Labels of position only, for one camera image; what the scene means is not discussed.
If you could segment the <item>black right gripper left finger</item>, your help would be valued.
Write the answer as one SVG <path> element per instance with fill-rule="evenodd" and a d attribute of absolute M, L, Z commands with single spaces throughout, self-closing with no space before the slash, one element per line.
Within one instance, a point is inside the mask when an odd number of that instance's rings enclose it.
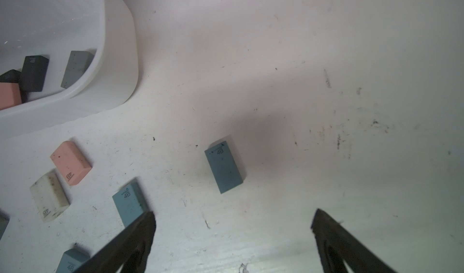
<path fill-rule="evenodd" d="M 76 271 L 78 273 L 145 272 L 156 227 L 154 213 L 152 211 L 143 213 Z"/>

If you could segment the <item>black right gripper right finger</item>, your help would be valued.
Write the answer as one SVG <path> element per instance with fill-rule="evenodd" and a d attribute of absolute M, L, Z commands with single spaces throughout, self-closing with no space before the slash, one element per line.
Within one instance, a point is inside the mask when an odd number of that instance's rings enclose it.
<path fill-rule="evenodd" d="M 394 270 L 368 250 L 327 212 L 317 209 L 311 229 L 325 273 L 392 273 Z"/>

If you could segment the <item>grey-blue eraser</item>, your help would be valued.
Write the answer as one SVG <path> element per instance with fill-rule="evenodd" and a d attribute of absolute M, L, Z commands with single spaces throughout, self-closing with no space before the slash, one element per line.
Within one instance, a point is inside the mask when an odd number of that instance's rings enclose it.
<path fill-rule="evenodd" d="M 94 54 L 89 51 L 71 51 L 60 86 L 71 87 L 87 71 L 93 58 Z"/>

